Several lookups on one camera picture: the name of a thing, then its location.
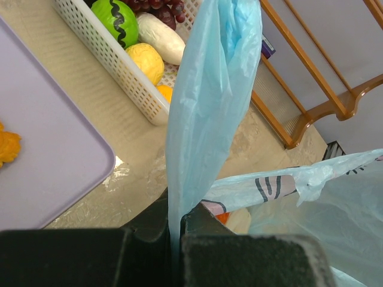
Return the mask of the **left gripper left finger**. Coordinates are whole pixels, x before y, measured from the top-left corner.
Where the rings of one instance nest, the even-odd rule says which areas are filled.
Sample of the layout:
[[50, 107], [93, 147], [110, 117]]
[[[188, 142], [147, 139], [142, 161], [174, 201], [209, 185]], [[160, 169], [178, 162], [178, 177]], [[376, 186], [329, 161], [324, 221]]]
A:
[[119, 228], [1, 232], [1, 286], [171, 286], [168, 192]]

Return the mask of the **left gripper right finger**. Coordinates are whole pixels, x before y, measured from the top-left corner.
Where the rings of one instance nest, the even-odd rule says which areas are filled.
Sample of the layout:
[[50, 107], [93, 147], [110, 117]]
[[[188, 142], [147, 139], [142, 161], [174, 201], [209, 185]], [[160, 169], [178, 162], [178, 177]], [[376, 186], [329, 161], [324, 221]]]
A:
[[181, 286], [335, 286], [309, 236], [236, 235], [198, 204], [181, 223]]

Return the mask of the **small orange pumpkin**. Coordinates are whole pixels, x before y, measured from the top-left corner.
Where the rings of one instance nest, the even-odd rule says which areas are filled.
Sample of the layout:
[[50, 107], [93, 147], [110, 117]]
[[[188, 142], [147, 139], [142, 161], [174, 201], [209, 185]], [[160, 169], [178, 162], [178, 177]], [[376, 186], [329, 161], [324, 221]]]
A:
[[220, 221], [223, 225], [225, 225], [229, 216], [230, 216], [230, 212], [226, 212], [226, 213], [216, 215], [215, 217], [218, 221]]

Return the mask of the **blue plastic bag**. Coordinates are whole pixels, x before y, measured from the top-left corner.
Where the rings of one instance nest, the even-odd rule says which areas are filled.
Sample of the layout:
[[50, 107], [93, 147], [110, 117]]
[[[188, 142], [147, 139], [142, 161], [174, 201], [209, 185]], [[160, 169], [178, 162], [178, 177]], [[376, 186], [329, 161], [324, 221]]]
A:
[[288, 224], [320, 240], [341, 286], [382, 285], [382, 151], [218, 179], [250, 105], [262, 47], [259, 1], [203, 1], [180, 65], [166, 139], [172, 267], [180, 223], [202, 200], [253, 210], [252, 232]]

